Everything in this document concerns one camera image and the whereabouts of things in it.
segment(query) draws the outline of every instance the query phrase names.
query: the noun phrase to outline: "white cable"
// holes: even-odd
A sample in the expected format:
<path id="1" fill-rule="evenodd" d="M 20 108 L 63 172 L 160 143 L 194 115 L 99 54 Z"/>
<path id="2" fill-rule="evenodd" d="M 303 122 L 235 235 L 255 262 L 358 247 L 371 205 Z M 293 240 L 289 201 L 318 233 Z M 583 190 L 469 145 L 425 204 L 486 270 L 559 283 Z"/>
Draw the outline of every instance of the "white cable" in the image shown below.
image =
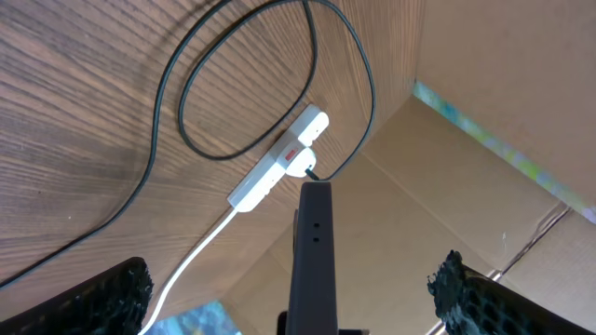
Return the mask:
<path id="1" fill-rule="evenodd" d="M 178 265 L 176 270 L 169 277 L 168 282 L 166 283 L 166 286 L 161 291 L 161 294 L 159 295 L 159 300 L 157 301 L 156 308 L 153 311 L 151 318 L 149 318 L 149 322 L 147 322 L 145 327 L 143 327 L 141 329 L 141 332 L 139 332 L 139 335 L 143 335 L 144 333 L 146 333 L 147 330 L 149 330 L 149 328 L 151 326 L 153 326 L 153 324 L 156 322 L 157 316 L 159 315 L 159 311 L 161 311 L 161 307 L 163 307 L 164 302 L 166 301 L 166 298 L 168 297 L 169 290 L 174 286 L 176 279 L 178 279 L 178 277 L 183 273 L 184 269 L 186 269 L 188 264 L 190 264 L 190 262 L 193 261 L 193 259 L 196 257 L 196 255 L 198 255 L 198 253 L 201 252 L 201 250 L 203 248 L 205 248 L 207 246 L 207 244 L 213 238 L 215 238 L 215 236 L 217 236 L 217 234 L 219 234 L 221 232 L 221 230 L 223 228 L 225 228 L 225 226 L 228 223 L 230 223 L 230 221 L 232 219 L 234 219 L 236 214 L 237 214 L 237 210 L 235 208 L 232 209 L 230 214 L 228 214 L 228 216 L 225 217 L 225 219 L 223 219 L 223 221 L 204 240 L 202 240 L 200 243 L 198 243 L 195 246 L 195 248 L 193 248 L 193 250 L 188 254 L 188 256 L 186 256 L 186 258 L 180 263 L 180 265 Z"/>

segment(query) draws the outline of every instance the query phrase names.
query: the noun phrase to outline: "wood grain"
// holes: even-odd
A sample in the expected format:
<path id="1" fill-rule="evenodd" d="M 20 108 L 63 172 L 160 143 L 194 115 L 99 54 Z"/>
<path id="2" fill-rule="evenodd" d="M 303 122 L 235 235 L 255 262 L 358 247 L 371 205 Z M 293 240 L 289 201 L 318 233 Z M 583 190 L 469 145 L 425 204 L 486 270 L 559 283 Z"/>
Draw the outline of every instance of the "wood grain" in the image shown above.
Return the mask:
<path id="1" fill-rule="evenodd" d="M 274 141 L 211 162 L 180 138 L 174 110 L 201 50 L 259 1 L 234 1 L 191 42 L 170 77 L 156 165 L 139 198 L 101 234 L 0 292 L 0 319 L 30 308 L 131 256 L 156 288 L 226 211 L 226 196 Z M 119 208 L 149 151 L 152 106 L 169 55 L 211 6 L 190 0 L 6 0 L 0 3 L 0 277 L 47 255 Z M 422 1 L 335 2 L 355 26 L 378 94 L 376 127 L 407 97 Z M 331 116 L 315 144 L 331 173 L 364 130 L 366 73 L 341 21 L 312 5 L 318 71 L 307 99 Z M 267 129 L 300 92 L 310 42 L 299 4 L 265 12 L 213 55 L 196 80 L 185 124 L 210 153 L 231 153 Z M 180 278 L 161 316 L 224 294 L 291 223 L 301 181 L 285 180 L 237 217 Z"/>

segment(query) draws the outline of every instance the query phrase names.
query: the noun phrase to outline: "white power strip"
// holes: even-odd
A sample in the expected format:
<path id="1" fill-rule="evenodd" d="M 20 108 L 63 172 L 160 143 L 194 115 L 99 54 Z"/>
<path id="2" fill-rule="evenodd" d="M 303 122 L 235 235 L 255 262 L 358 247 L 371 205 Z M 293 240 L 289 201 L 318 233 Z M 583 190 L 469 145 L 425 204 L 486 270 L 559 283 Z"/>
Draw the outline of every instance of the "white power strip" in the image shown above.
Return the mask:
<path id="1" fill-rule="evenodd" d="M 227 197 L 230 205 L 238 212 L 249 212 L 286 173 L 293 177 L 304 177 L 305 171 L 314 168 L 317 163 L 315 152 L 310 146 L 328 125 L 327 114 L 315 105 L 308 105 Z"/>
<path id="2" fill-rule="evenodd" d="M 145 334 L 156 322 L 168 293 L 174 286 L 184 269 L 198 255 L 207 244 L 239 212 L 253 210 L 265 198 L 276 183 L 287 173 L 293 177 L 302 178 L 306 175 L 307 168 L 314 168 L 317 163 L 315 153 L 310 149 L 313 141 L 317 139 L 329 125 L 329 117 L 315 105 L 308 105 L 306 109 L 291 124 L 290 128 L 269 149 L 249 174 L 240 182 L 236 189 L 228 196 L 232 209 L 224 219 L 213 226 L 207 237 L 200 240 L 174 272 L 169 276 L 157 299 L 156 308 L 151 317 L 142 328 L 139 335 Z"/>

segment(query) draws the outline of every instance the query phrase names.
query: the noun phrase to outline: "power strip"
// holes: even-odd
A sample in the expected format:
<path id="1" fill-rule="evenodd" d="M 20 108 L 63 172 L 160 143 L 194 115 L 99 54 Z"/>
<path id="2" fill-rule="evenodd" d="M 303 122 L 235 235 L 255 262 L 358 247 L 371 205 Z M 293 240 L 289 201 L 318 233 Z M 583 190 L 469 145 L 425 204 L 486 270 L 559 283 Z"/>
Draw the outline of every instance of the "power strip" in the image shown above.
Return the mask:
<path id="1" fill-rule="evenodd" d="M 328 125 L 327 114 L 315 105 L 308 105 L 227 197 L 230 205 L 238 212 L 250 212 L 285 174 L 306 176 L 305 171 L 317 163 L 310 146 Z"/>

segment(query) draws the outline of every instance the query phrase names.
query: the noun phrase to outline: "power cord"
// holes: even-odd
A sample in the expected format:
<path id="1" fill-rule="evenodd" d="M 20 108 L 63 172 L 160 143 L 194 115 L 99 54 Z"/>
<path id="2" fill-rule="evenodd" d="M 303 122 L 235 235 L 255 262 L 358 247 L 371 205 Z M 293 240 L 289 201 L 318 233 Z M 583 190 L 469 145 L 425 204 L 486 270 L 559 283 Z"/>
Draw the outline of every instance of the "power cord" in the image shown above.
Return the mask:
<path id="1" fill-rule="evenodd" d="M 103 229 L 107 228 L 112 223 L 114 223 L 118 218 L 120 218 L 120 216 L 122 214 L 124 214 L 124 212 L 130 207 L 130 205 L 132 204 L 132 202 L 134 201 L 134 199 L 141 192 L 141 189 L 143 188 L 143 186 L 147 183 L 147 180 L 149 179 L 149 175 L 151 174 L 151 170 L 153 168 L 153 165 L 154 165 L 154 163 L 156 161 L 157 135 L 158 135 L 158 129 L 159 129 L 159 116 L 161 114 L 161 104 L 162 104 L 162 101 L 163 101 L 163 96 L 164 96 L 164 92 L 165 92 L 165 89 L 166 89 L 166 84 L 168 83 L 169 75 L 171 74 L 171 71 L 172 71 L 174 65 L 176 64 L 176 61 L 178 60 L 178 58 L 180 57 L 180 55 L 183 53 L 184 49 L 186 48 L 186 46 L 188 45 L 188 43 L 190 42 L 190 40 L 195 36 L 196 32 L 201 27 L 203 27 L 205 25 L 205 23 L 207 22 L 208 19 L 210 19 L 214 14 L 216 14 L 220 9 L 222 9 L 230 1 L 232 1 L 232 0 L 223 0 L 223 1 L 220 1 L 218 4 L 216 4 L 215 6 L 213 6 L 210 10 L 208 10 L 207 13 L 205 13 L 205 15 L 203 15 L 203 17 L 201 17 L 198 20 L 197 23 L 195 23 L 195 25 L 190 29 L 190 31 L 188 31 L 188 33 L 186 33 L 186 35 L 184 36 L 183 40 L 176 47 L 176 49 L 174 50 L 172 56 L 168 60 L 168 64 L 166 65 L 166 68 L 164 70 L 164 73 L 161 76 L 161 80 L 159 81 L 159 85 L 158 85 L 157 93 L 156 93 L 156 103 L 155 103 L 155 106 L 154 106 L 154 113 L 153 113 L 153 126 L 152 126 L 152 130 L 151 130 L 151 149 L 150 149 L 150 152 L 149 152 L 149 159 L 147 161 L 147 165 L 146 165 L 145 171 L 142 174 L 141 180 L 139 181 L 139 183 L 137 184 L 137 186 L 135 187 L 134 191 L 129 196 L 129 198 L 125 201 L 125 203 L 122 206 L 122 208 L 120 208 L 104 224 L 102 224 L 102 225 L 100 225 L 100 226 L 98 226 L 98 227 L 90 230 L 87 233 L 84 233 L 84 234 L 80 235 L 79 237 L 77 237 L 73 241 L 69 242 L 68 244 L 66 244 L 66 245 L 62 246 L 61 248 L 57 249 L 56 251 L 53 251 L 52 253 L 48 254 L 43 259 L 41 259 L 39 261 L 36 261 L 35 263 L 29 265 L 28 267 L 26 267 L 26 268 L 18 271 L 17 273 L 13 274 L 9 278 L 3 280 L 0 283 L 0 290 L 3 290 L 3 289 L 8 288 L 10 285 L 12 285 L 12 284 L 16 283 L 18 280 L 24 278 L 26 275 L 30 274 L 31 272 L 33 272 L 37 268 L 41 267 L 42 265 L 46 264 L 49 261 L 52 261 L 54 258 L 60 256 L 64 251 L 66 251 L 66 250 L 68 250 L 68 249 L 70 249 L 70 248 L 78 245 L 79 243 L 85 241 L 86 239 L 94 236 L 95 234 L 99 233 Z M 294 104 L 290 107 L 290 109 L 284 115 L 282 115 L 279 118 L 279 120 L 275 124 L 273 124 L 273 126 L 271 126 L 266 132 L 264 132 L 261 136 L 259 136 L 256 140 L 254 140 L 252 143 L 250 143 L 249 145 L 247 145 L 243 149 L 240 149 L 240 150 L 238 150 L 235 153 L 226 154 L 226 155 L 211 155 L 211 154 L 205 153 L 204 151 L 202 151 L 201 149 L 197 148 L 193 144 L 193 142 L 191 141 L 190 137 L 186 133 L 186 130 L 184 128 L 184 122 L 183 122 L 184 103 L 186 101 L 186 97 L 188 96 L 188 92 L 190 91 L 190 88 L 191 88 L 191 86 L 192 86 L 192 84 L 193 84 L 196 76 L 198 75 L 198 73 L 200 72 L 200 70 L 203 68 L 203 66 L 205 65 L 205 63 L 207 62 L 207 60 L 209 60 L 209 58 L 213 55 L 213 53 L 215 53 L 215 51 L 217 51 L 217 49 L 234 32 L 236 32 L 239 28 L 241 28 L 249 20 L 253 19 L 254 17 L 256 17 L 257 15 L 259 15 L 260 13 L 266 11 L 269 8 L 276 7 L 276 6 L 283 5 L 283 4 L 293 3 L 293 2 L 302 2 L 303 6 L 304 6 L 305 14 L 306 14 L 306 20 L 308 22 L 308 28 L 310 30 L 311 43 L 312 43 L 312 55 L 313 55 L 312 57 L 313 57 L 313 59 L 312 59 L 312 65 L 311 65 L 311 68 L 310 68 L 310 73 L 308 75 L 308 78 L 306 79 L 305 87 L 303 88 L 302 92 L 298 96 L 298 99 L 296 99 L 296 101 L 294 102 Z M 262 5 L 258 6 L 258 7 L 256 7 L 255 9 L 251 10 L 249 13 L 247 13 L 246 15 L 244 15 L 242 18 L 240 18 L 236 22 L 234 22 L 234 24 L 232 24 L 232 26 L 230 26 L 230 28 L 221 37 L 219 37 L 219 39 L 207 50 L 207 52 L 201 58 L 200 62 L 195 66 L 195 68 L 193 68 L 192 72 L 190 73 L 189 78 L 187 79 L 186 84 L 184 85 L 183 94 L 181 96 L 180 103 L 179 103 L 179 106 L 178 106 L 178 127 L 179 127 L 179 130 L 180 130 L 180 134 L 181 134 L 184 142 L 186 143 L 186 145 L 190 149 L 192 149 L 195 153 L 197 153 L 200 156 L 205 157 L 205 158 L 207 158 L 209 160 L 214 160 L 214 161 L 230 160 L 230 159 L 234 159 L 234 158 L 236 158 L 238 156 L 243 155 L 248 150 L 254 148 L 257 144 L 259 144 L 269 134 L 271 134 L 271 132 L 273 132 L 273 130 L 275 130 L 286 119 L 286 117 L 288 117 L 294 111 L 294 109 L 296 108 L 296 106 L 304 98 L 306 92 L 308 91 L 308 89 L 310 88 L 310 85 L 312 83 L 312 80 L 313 80 L 315 71 L 317 69 L 317 61 L 318 61 L 317 32 L 316 32 L 316 29 L 315 29 L 315 22 L 314 22 L 313 17 L 312 17 L 312 12 L 311 12 L 310 6 L 308 4 L 309 2 L 319 3 L 321 5 L 324 5 L 327 8 L 330 8 L 342 20 L 342 22 L 346 26 L 347 30 L 352 35 L 352 38 L 354 39 L 354 42 L 356 43 L 356 45 L 357 45 L 357 47 L 359 49 L 360 56 L 362 57 L 362 61 L 364 63 L 364 66 L 366 68 L 366 72 L 367 72 L 367 75 L 368 75 L 368 78 L 369 78 L 369 84 L 370 84 L 370 87 L 371 87 L 371 99 L 372 99 L 372 102 L 371 102 L 371 115 L 370 115 L 369 123 L 368 123 L 368 125 L 366 127 L 366 130 L 364 131 L 364 134 L 363 134 L 362 138 L 360 139 L 359 143 L 357 144 L 356 148 L 349 155 L 349 157 L 344 161 L 344 163 L 342 163 L 340 165 L 340 167 L 337 168 L 331 174 L 331 176 L 329 176 L 329 177 L 327 177 L 325 179 L 321 179 L 321 180 L 322 181 L 329 181 L 329 180 L 331 180 L 332 178 L 334 178 L 335 176 L 337 176 L 345 168 L 345 166 L 352 160 L 352 158 L 354 157 L 354 155 L 356 154 L 356 152 L 359 150 L 359 148 L 362 146 L 362 144 L 366 141 L 367 137 L 369 136 L 369 134 L 371 132 L 371 127 L 372 127 L 372 124 L 373 124 L 373 120 L 374 120 L 375 107 L 376 107 L 376 95 L 375 95 L 375 90 L 374 90 L 373 73 L 371 71 L 371 66 L 369 64 L 369 61 L 368 61 L 368 59 L 366 57 L 366 53 L 364 52 L 364 47 L 362 46 L 362 43 L 360 42 L 360 40 L 358 38 L 358 35 L 356 34 L 356 31 L 354 30 L 354 28 L 352 27 L 352 25 L 350 24 L 350 22 L 348 21 L 348 19 L 345 17 L 345 15 L 342 13 L 342 11 L 336 5 L 332 4 L 328 0 L 274 0 L 274 1 L 271 1 L 271 2 L 268 2 L 268 3 L 265 3 L 265 4 L 262 4 Z M 314 180 L 319 180 L 319 178 L 314 174 L 313 171 L 308 170 L 307 171 L 307 174 L 311 178 L 313 178 Z M 166 299 L 166 296 L 168 294 L 169 289 L 171 288 L 171 286 L 173 285 L 173 283 L 175 282 L 175 280 L 178 278 L 178 276 L 182 273 L 182 271 L 184 270 L 184 268 L 200 252 L 200 250 L 202 250 L 207 245 L 207 243 L 209 243 L 209 241 L 211 241 L 211 239 L 213 237 L 215 237 L 215 235 L 217 235 L 225 227 L 225 225 L 232 220 L 232 218 L 234 217 L 234 215 L 236 215 L 236 212 L 235 211 L 233 211 L 232 214 L 228 218 L 226 218 L 225 220 L 223 220 L 223 222 L 220 223 L 220 225 L 205 240 L 203 240 L 200 244 L 198 244 L 191 251 L 191 253 L 184 259 L 184 261 L 177 268 L 177 270 L 172 274 L 172 276 L 169 278 L 168 283 L 166 284 L 164 290 L 162 290 L 162 293 L 160 295 L 159 301 L 157 303 L 157 307 L 158 308 L 156 308 L 154 310 L 154 314 L 151 316 L 151 319 L 150 319 L 150 323 L 151 324 L 153 324 L 153 322 L 155 322 L 156 317 L 157 317 L 157 314 L 159 313 L 159 309 L 161 309 L 161 306 L 163 305 L 163 302 Z M 146 331 L 146 328 L 148 329 L 147 326 L 145 326 L 145 328 L 143 328 L 142 333 L 144 333 Z"/>

